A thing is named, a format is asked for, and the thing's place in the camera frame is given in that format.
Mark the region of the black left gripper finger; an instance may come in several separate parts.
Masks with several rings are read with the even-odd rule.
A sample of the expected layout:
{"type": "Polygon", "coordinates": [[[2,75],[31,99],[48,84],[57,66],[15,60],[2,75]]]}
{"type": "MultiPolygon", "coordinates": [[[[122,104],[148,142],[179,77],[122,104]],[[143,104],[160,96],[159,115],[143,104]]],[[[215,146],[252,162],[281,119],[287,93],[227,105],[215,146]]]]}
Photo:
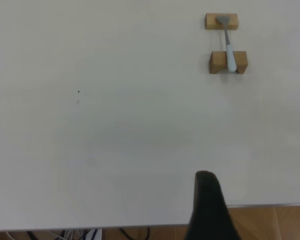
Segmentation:
{"type": "Polygon", "coordinates": [[[239,240],[220,182],[209,171],[195,174],[194,200],[186,240],[239,240]]]}

